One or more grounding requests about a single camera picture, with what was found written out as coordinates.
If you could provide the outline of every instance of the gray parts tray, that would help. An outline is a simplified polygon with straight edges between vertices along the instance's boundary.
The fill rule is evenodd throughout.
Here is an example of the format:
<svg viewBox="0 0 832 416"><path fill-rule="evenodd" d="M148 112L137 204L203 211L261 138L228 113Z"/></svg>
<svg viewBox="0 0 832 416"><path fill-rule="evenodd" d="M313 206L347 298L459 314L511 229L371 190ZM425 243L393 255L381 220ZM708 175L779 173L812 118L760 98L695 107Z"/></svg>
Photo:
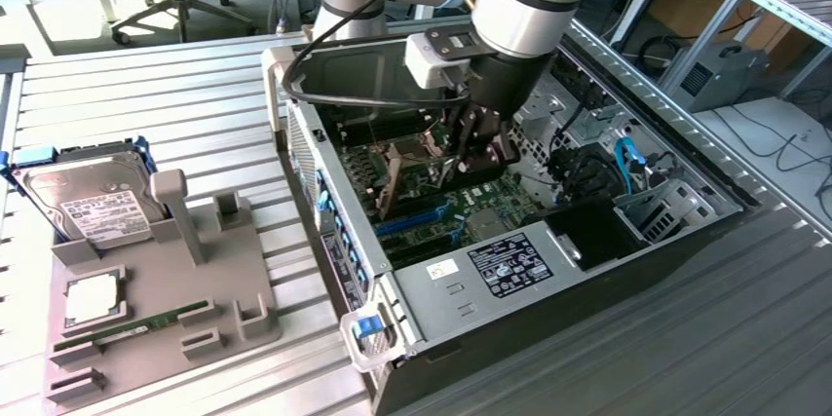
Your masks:
<svg viewBox="0 0 832 416"><path fill-rule="evenodd" d="M148 241L85 258L76 256L75 248L71 253L61 246L53 248L44 384L51 414L81 408L281 336L248 202L235 194L217 196L212 205L185 212L204 263L195 261L184 241L188 220L172 211L177 222L155 223L164 226L155 227ZM104 318L67 321L69 285L107 276L103 297L115 306L108 312L111 303L104 304ZM77 333L67 333L68 323Z"/></svg>

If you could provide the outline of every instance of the warning label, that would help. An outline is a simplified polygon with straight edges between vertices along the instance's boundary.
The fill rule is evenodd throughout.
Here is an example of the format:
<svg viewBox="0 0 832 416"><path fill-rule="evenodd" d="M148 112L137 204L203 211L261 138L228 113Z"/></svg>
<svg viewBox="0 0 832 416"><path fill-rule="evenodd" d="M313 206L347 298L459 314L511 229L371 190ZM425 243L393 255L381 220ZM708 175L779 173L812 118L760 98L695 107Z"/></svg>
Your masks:
<svg viewBox="0 0 832 416"><path fill-rule="evenodd" d="M64 202L61 209L93 244L151 229L131 190Z"/></svg>
<svg viewBox="0 0 832 416"><path fill-rule="evenodd" d="M468 252L496 297L505 297L552 276L525 234Z"/></svg>

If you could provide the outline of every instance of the hard drive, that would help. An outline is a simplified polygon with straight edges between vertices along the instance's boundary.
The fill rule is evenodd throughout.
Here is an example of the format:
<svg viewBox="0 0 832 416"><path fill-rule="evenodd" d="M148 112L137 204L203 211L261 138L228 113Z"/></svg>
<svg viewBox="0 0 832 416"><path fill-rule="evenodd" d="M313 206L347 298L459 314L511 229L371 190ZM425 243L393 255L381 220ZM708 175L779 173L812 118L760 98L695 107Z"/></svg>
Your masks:
<svg viewBox="0 0 832 416"><path fill-rule="evenodd" d="M0 155L8 160L8 154ZM68 148L20 150L0 171L32 200L61 242L88 239L99 249L151 238L149 224L169 214L149 191L156 171L144 138Z"/></svg>

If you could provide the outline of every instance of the office chair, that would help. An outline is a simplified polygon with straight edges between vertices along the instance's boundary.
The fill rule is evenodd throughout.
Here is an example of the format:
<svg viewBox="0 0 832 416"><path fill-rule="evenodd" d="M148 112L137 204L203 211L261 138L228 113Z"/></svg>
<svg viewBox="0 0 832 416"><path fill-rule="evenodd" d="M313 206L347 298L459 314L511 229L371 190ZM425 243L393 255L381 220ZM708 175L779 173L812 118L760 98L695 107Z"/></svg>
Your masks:
<svg viewBox="0 0 832 416"><path fill-rule="evenodd" d="M188 10L191 9L200 10L207 14L241 23L245 26L245 34L248 36L257 34L257 27L255 26L255 23L251 19L248 19L243 15L236 14L235 12L229 12L215 7L211 4L207 4L201 0L163 0L161 2L156 2L155 0L144 0L144 4L147 5L147 10L143 10L137 14L131 15L128 18L116 21L111 26L113 41L116 41L116 43L123 46L131 43L131 37L125 32L121 31L121 28L124 28L125 26L136 25L140 28L153 30L156 28L149 25L141 24L141 20L172 9L177 11L176 17L180 20L180 42L183 43L187 43L187 21L189 20ZM220 5L228 7L229 5L232 5L232 2L231 0L220 0Z"/></svg>

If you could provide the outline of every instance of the label sticker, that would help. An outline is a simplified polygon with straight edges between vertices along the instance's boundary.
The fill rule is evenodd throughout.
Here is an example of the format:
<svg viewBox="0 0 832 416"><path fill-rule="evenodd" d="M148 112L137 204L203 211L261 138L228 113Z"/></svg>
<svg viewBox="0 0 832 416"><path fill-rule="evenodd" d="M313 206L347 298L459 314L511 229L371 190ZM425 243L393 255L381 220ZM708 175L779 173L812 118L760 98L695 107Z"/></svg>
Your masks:
<svg viewBox="0 0 832 416"><path fill-rule="evenodd" d="M553 276L523 233L471 250L468 256L496 297L505 297Z"/></svg>
<svg viewBox="0 0 832 416"><path fill-rule="evenodd" d="M428 275L431 275L431 280L437 280L441 277L447 277L452 273L459 272L459 267L456 266L456 262L452 258L443 260L433 265L428 265Z"/></svg>
<svg viewBox="0 0 832 416"><path fill-rule="evenodd" d="M131 190L63 202L61 209L92 243L123 238L151 229Z"/></svg>

